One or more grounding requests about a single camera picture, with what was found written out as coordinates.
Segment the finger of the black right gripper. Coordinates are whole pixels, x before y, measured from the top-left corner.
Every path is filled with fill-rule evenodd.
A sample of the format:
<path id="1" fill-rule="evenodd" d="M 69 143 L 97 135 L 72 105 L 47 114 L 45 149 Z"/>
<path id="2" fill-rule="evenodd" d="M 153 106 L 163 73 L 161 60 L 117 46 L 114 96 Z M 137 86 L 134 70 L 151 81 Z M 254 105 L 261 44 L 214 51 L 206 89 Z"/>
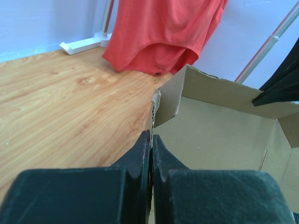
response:
<path id="1" fill-rule="evenodd" d="M 271 78 L 259 89 L 253 106 L 299 100 L 299 43 L 296 42 Z"/>

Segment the brown cardboard box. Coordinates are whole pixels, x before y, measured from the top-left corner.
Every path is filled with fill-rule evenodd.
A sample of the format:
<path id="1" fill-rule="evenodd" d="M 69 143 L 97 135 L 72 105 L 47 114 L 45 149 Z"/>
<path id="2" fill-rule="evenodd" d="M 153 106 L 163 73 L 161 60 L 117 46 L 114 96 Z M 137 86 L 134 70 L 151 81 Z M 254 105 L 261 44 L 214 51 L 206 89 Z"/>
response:
<path id="1" fill-rule="evenodd" d="M 253 106 L 261 92 L 187 65 L 156 89 L 153 136 L 192 170 L 254 170 L 299 211 L 299 106 Z"/>

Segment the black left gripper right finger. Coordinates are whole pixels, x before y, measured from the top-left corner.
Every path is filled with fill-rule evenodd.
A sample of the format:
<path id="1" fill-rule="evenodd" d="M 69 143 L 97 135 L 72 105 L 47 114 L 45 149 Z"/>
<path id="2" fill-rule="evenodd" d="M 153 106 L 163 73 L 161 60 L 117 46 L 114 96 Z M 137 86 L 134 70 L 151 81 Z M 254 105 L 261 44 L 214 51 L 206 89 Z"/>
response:
<path id="1" fill-rule="evenodd" d="M 292 224 L 277 182 L 254 170 L 192 170 L 153 136 L 157 224 Z"/>

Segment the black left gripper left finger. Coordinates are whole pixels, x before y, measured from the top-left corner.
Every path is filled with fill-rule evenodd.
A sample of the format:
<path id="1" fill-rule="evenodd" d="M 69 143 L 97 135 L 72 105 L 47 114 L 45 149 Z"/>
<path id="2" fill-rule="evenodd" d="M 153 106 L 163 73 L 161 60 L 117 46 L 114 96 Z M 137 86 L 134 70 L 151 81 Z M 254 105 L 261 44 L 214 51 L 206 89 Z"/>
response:
<path id="1" fill-rule="evenodd" d="M 143 131 L 109 167 L 22 171 L 0 206 L 1 223 L 148 223 L 150 137 Z"/>

